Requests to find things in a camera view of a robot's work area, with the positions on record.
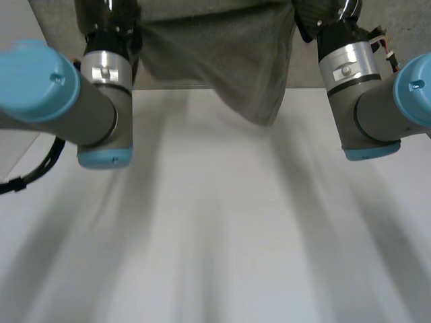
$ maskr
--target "silver metal ring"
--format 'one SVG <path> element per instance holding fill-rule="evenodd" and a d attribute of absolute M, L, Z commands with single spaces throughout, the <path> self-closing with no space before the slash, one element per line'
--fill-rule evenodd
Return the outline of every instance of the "silver metal ring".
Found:
<path fill-rule="evenodd" d="M 81 62 L 81 74 L 92 83 L 133 87 L 132 67 L 121 55 L 105 50 L 89 52 Z"/>
<path fill-rule="evenodd" d="M 357 42 L 337 49 L 319 64 L 328 91 L 353 79 L 378 74 L 376 61 L 368 42 Z"/>

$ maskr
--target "gray cylindrical link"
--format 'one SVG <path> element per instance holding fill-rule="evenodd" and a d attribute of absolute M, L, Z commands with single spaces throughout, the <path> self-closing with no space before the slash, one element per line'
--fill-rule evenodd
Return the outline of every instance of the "gray cylindrical link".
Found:
<path fill-rule="evenodd" d="M 81 62 L 81 73 L 92 83 L 121 86 L 132 90 L 132 68 L 124 57 L 99 50 L 89 52 Z"/>
<path fill-rule="evenodd" d="M 0 129 L 37 131 L 33 124 L 27 124 L 25 122 L 18 121 L 3 113 L 2 111 L 0 111 Z"/>
<path fill-rule="evenodd" d="M 379 83 L 380 81 L 372 80 L 357 84 L 347 87 L 329 98 L 341 145 L 344 150 L 373 149 L 385 145 L 365 136 L 357 128 L 354 116 L 358 98 Z"/>
<path fill-rule="evenodd" d="M 357 42 L 327 55 L 319 64 L 328 91 L 346 82 L 378 74 L 371 46 Z"/>
<path fill-rule="evenodd" d="M 94 145 L 109 136 L 116 120 L 112 102 L 79 75 L 80 90 L 76 103 L 60 117 L 33 127 L 52 133 L 76 145 Z"/>
<path fill-rule="evenodd" d="M 430 130 L 410 121 L 399 110 L 393 94 L 397 76 L 394 74 L 380 82 L 358 102 L 357 116 L 361 128 L 380 141 L 394 141 Z"/>
<path fill-rule="evenodd" d="M 128 166 L 133 152 L 132 97 L 125 91 L 101 85 L 117 110 L 117 124 L 111 135 L 95 147 L 78 147 L 79 163 L 90 169 L 112 169 Z"/>

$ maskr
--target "light blue joint cap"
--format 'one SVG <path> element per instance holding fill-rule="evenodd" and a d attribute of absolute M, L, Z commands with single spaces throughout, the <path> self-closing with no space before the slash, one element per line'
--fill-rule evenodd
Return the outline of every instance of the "light blue joint cap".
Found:
<path fill-rule="evenodd" d="M 0 52 L 0 110 L 39 123 L 66 113 L 79 95 L 79 72 L 40 40 L 21 40 Z"/>
<path fill-rule="evenodd" d="M 113 170 L 130 165 L 133 147 L 129 149 L 111 149 L 89 151 L 78 154 L 79 164 L 89 170 Z"/>
<path fill-rule="evenodd" d="M 431 53 L 412 60 L 399 72 L 393 93 L 406 118 L 431 127 Z"/>
<path fill-rule="evenodd" d="M 401 143 L 394 143 L 392 145 L 381 148 L 345 150 L 344 153 L 347 159 L 351 162 L 358 162 L 360 160 L 374 159 L 392 155 L 400 149 Z"/>

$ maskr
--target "black cable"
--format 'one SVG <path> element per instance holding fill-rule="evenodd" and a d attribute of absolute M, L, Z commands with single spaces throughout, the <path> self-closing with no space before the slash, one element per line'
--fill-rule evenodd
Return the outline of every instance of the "black cable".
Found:
<path fill-rule="evenodd" d="M 371 44 L 372 52 L 376 52 L 380 47 L 383 47 L 386 51 L 386 60 L 391 64 L 392 71 L 394 73 L 400 71 L 401 66 L 395 53 L 391 49 L 390 38 L 387 36 L 387 31 L 384 30 L 381 26 L 376 27 L 373 31 L 368 33 L 368 39 L 370 42 L 373 40 L 377 40 Z"/>
<path fill-rule="evenodd" d="M 21 190 L 24 190 L 27 188 L 27 185 L 44 176 L 54 167 L 56 162 L 59 160 L 61 152 L 65 147 L 65 144 L 66 142 L 64 140 L 60 138 L 55 138 L 53 146 L 51 147 L 50 151 L 48 152 L 42 163 L 40 163 L 40 165 L 35 170 L 25 175 L 24 177 L 17 177 L 7 183 L 0 184 L 0 195 L 9 192 L 19 192 Z"/>

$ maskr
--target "white table surface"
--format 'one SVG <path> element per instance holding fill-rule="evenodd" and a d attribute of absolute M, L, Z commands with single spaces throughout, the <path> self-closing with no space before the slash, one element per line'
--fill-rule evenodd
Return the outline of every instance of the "white table surface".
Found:
<path fill-rule="evenodd" d="M 1 323 L 431 322 L 429 138 L 351 163 L 321 89 L 268 131 L 209 90 L 134 97 L 130 168 L 68 145 L 0 197 Z"/>

